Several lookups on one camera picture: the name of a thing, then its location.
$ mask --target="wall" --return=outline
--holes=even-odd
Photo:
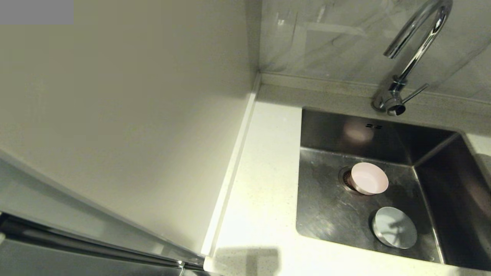
[[[200,252],[257,70],[246,2],[81,0],[74,25],[0,26],[0,157]]]
[[[425,1],[264,0],[260,68],[385,85],[400,74],[433,17],[395,60],[382,54]],[[490,13],[487,0],[455,0],[442,32],[409,76],[408,87],[428,82],[432,92],[491,102]]]

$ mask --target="backsplash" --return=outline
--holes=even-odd
[[[434,15],[397,58],[383,55],[425,1],[263,0],[260,69],[385,85],[429,30]],[[430,83],[431,92],[491,103],[490,14],[489,0],[454,0],[447,23],[403,93]]]

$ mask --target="refrigerator door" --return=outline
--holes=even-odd
[[[0,211],[78,237],[202,266],[204,258],[53,188],[0,159]]]
[[[68,252],[6,239],[0,244],[2,276],[179,276],[182,269]]]

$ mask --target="white countertop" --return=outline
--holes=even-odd
[[[491,275],[301,236],[296,231],[301,108],[439,126],[466,133],[491,156],[491,116],[408,105],[402,117],[373,111],[368,97],[263,85],[254,107],[214,257],[225,276]]]

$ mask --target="refrigerator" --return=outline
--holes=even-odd
[[[0,275],[217,276],[203,263],[0,160]]]

